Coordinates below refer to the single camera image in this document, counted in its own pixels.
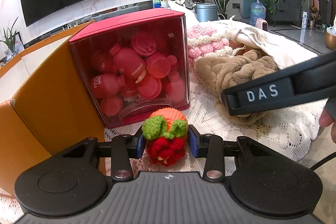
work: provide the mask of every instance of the brown fuzzy fabric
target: brown fuzzy fabric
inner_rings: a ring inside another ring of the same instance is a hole
[[[265,116],[267,112],[230,116],[221,102],[222,91],[253,79],[271,74],[278,70],[277,65],[269,56],[263,56],[257,50],[250,50],[241,56],[203,57],[196,61],[195,71],[198,79],[217,97],[217,110],[232,122],[252,124]]]

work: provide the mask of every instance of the electrical cord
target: electrical cord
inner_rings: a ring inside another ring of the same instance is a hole
[[[332,160],[336,157],[336,152],[330,154],[329,156],[325,157],[324,159],[320,160],[318,163],[314,164],[312,167],[310,167],[311,170],[316,170],[323,164],[327,163],[329,160]]]
[[[249,18],[250,18],[250,17],[243,17],[243,12],[242,12],[242,10],[240,9],[240,7],[239,7],[238,9],[239,9],[239,14],[240,14],[240,16],[241,16],[240,22],[243,20],[243,18],[244,18],[244,19],[249,19]]]

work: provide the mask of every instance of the pink appliance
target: pink appliance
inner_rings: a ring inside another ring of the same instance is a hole
[[[108,128],[190,104],[184,13],[144,10],[92,23],[69,41],[78,72]]]
[[[255,26],[259,29],[262,29],[266,32],[268,32],[268,23],[266,20],[262,19],[262,18],[258,18],[256,23],[255,23]]]

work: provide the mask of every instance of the black circular cover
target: black circular cover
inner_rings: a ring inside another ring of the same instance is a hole
[[[230,179],[230,191],[248,209],[273,217],[312,213],[322,182],[310,169],[282,157],[254,157]]]
[[[106,192],[104,175],[81,158],[53,157],[22,173],[15,195],[28,212],[62,217],[96,204]]]

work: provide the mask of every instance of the doorway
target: doorway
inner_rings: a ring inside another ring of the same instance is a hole
[[[336,0],[331,0],[331,17],[330,17],[330,25],[334,25],[334,19],[336,15]]]

